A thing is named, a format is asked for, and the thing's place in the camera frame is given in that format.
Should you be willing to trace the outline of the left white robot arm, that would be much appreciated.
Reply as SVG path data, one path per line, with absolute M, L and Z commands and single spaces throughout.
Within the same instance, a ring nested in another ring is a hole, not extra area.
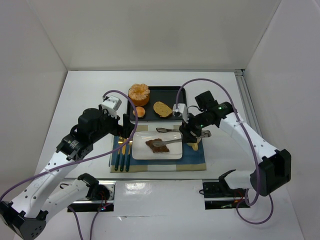
M 108 134 L 130 139 L 137 129 L 127 114 L 112 116 L 108 109 L 88 108 L 83 111 L 68 135 L 59 145 L 46 167 L 29 178 L 29 186 L 11 201 L 0 201 L 0 218 L 23 240 L 34 240 L 47 222 L 73 202 L 86 198 L 106 201 L 109 190 L 88 173 L 81 174 L 59 192 L 52 192 L 93 150 L 94 143 Z

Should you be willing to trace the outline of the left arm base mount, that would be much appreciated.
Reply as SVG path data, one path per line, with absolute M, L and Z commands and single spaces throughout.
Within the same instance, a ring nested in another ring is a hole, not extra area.
M 81 174 L 77 180 L 85 183 L 84 197 L 74 201 L 69 207 L 75 212 L 112 212 L 114 210 L 115 184 L 97 180 L 88 173 Z

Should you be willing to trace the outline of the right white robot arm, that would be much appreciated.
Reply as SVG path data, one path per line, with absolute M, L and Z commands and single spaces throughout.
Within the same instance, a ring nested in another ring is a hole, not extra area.
M 172 109 L 176 116 L 182 117 L 179 127 L 182 141 L 196 142 L 203 128 L 213 125 L 227 133 L 253 158 L 253 173 L 231 170 L 222 175 L 230 189 L 254 189 L 260 196 L 266 197 L 291 180 L 291 154 L 264 140 L 241 118 L 230 102 L 218 103 L 210 91 L 199 94 L 195 100 L 200 110 L 197 115 L 189 113 L 184 103 L 176 102 Z

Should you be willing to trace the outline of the metal serving tongs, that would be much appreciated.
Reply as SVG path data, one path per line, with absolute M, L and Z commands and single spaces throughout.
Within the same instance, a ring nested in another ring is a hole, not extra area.
M 163 133 L 169 133 L 169 132 L 180 133 L 180 131 L 178 129 L 168 129 L 168 128 L 163 128 L 163 127 L 157 127 L 156 131 L 158 133 L 162 133 L 162 134 Z M 193 136 L 196 139 L 195 142 L 185 141 L 185 143 L 192 144 L 192 145 L 198 144 L 201 141 L 201 139 L 209 138 L 209 137 L 212 136 L 212 134 L 211 134 L 211 132 L 209 130 L 202 130 L 200 136 L 196 136 L 194 133 L 193 133 Z M 167 140 L 167 141 L 153 140 L 152 141 L 152 145 L 155 146 L 155 147 L 162 147 L 162 146 L 165 146 L 165 145 L 169 145 L 169 144 L 173 144 L 173 143 L 179 143 L 179 142 L 183 142 L 183 139 L 179 138 L 179 139 Z

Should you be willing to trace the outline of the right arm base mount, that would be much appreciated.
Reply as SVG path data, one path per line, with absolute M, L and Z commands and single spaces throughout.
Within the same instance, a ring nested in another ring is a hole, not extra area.
M 235 169 L 229 170 L 216 180 L 202 182 L 202 189 L 198 193 L 204 197 L 206 210 L 235 209 L 237 205 L 239 208 L 250 208 L 244 200 L 245 190 L 231 189 L 225 181 L 226 176 L 234 171 Z

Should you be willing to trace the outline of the brown chocolate croissant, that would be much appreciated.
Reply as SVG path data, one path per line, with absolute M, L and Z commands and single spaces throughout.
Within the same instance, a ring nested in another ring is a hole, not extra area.
M 148 140 L 145 142 L 145 144 L 152 150 L 153 153 L 169 153 L 170 150 L 166 145 L 162 146 L 154 146 L 154 142 L 162 142 L 160 138 L 156 138 L 153 140 Z

